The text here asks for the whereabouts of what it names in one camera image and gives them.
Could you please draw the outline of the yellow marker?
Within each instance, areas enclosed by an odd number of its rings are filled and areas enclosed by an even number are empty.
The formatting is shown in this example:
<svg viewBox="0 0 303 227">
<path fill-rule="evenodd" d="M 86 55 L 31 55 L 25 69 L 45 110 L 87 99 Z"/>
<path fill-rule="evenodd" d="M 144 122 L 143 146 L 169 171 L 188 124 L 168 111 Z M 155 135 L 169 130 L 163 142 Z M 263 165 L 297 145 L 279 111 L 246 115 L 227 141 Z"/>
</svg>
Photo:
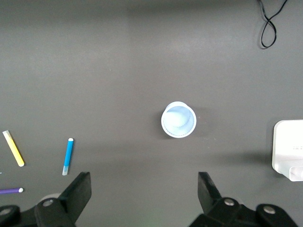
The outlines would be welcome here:
<svg viewBox="0 0 303 227">
<path fill-rule="evenodd" d="M 13 156 L 14 156 L 17 164 L 18 164 L 18 166 L 23 167 L 25 165 L 25 162 L 24 162 L 24 160 L 23 160 L 23 158 L 22 158 L 22 156 L 21 156 L 21 154 L 20 154 L 20 152 L 19 152 L 19 150 L 18 150 L 10 132 L 9 131 L 3 131 L 2 134 L 3 134 L 7 144 L 9 146 L 9 148 L 10 148 L 10 150 L 11 150 L 11 152 L 12 152 L 12 154 L 13 154 Z"/>
</svg>

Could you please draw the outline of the purple marker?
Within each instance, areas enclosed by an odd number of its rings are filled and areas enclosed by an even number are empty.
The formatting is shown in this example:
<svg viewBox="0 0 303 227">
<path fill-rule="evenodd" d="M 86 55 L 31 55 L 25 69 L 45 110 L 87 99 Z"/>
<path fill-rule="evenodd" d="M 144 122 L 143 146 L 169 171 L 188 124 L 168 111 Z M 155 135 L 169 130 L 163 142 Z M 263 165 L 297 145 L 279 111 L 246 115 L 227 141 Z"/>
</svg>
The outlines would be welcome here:
<svg viewBox="0 0 303 227">
<path fill-rule="evenodd" d="M 22 193 L 24 189 L 20 188 L 9 188 L 9 189 L 0 189 L 0 195 L 2 194 L 15 194 L 15 193 Z"/>
</svg>

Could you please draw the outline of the blue marker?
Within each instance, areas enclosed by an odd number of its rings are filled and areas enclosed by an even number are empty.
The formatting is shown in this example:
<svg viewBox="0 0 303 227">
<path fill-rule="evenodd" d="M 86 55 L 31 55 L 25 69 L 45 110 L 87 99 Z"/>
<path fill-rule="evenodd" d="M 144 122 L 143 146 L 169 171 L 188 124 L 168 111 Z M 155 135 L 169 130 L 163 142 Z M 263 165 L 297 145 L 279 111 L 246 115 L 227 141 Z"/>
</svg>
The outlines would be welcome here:
<svg viewBox="0 0 303 227">
<path fill-rule="evenodd" d="M 68 142 L 67 142 L 67 148 L 66 148 L 66 153 L 65 153 L 65 158 L 64 158 L 62 176 L 66 176 L 68 174 L 69 165 L 70 165 L 71 156 L 72 156 L 73 143 L 74 143 L 74 139 L 69 138 Z"/>
</svg>

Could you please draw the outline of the light blue plastic cup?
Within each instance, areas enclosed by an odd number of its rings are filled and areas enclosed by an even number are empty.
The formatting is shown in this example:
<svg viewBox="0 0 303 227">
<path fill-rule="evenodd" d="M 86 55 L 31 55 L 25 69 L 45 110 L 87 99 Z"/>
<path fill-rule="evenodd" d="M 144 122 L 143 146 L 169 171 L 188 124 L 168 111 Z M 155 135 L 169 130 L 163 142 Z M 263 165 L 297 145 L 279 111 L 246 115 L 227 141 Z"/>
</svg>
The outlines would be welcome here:
<svg viewBox="0 0 303 227">
<path fill-rule="evenodd" d="M 191 107 L 181 101 L 170 103 L 161 116 L 164 132 L 173 138 L 184 138 L 196 128 L 196 114 Z"/>
</svg>

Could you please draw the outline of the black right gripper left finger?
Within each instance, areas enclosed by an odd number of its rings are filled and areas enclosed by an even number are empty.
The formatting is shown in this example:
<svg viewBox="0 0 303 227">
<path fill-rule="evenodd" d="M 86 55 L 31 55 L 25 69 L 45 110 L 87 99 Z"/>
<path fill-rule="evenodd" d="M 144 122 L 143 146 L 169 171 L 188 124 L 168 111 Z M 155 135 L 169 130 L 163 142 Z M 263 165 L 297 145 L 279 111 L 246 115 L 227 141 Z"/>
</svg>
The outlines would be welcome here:
<svg viewBox="0 0 303 227">
<path fill-rule="evenodd" d="M 90 173 L 81 172 L 57 198 L 46 198 L 35 206 L 37 226 L 76 227 L 75 223 L 90 198 Z"/>
</svg>

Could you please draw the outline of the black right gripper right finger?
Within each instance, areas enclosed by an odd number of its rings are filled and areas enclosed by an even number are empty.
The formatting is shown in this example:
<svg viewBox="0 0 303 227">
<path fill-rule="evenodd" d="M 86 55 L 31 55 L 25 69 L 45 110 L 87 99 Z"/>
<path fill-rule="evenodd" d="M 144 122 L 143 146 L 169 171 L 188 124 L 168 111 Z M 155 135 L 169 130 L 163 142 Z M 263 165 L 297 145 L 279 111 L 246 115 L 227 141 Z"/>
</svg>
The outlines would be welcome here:
<svg viewBox="0 0 303 227">
<path fill-rule="evenodd" d="M 207 172 L 198 173 L 197 194 L 203 213 L 189 227 L 258 227 L 255 211 L 222 197 Z"/>
</svg>

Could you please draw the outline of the white rounded box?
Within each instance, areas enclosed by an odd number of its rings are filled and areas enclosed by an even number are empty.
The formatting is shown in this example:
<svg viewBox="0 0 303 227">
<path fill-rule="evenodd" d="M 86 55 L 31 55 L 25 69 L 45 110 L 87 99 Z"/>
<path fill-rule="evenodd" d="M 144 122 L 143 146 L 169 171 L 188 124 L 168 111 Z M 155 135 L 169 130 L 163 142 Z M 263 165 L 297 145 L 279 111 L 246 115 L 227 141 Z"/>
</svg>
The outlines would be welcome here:
<svg viewBox="0 0 303 227">
<path fill-rule="evenodd" d="M 292 182 L 303 182 L 303 120 L 275 124 L 272 167 Z"/>
</svg>

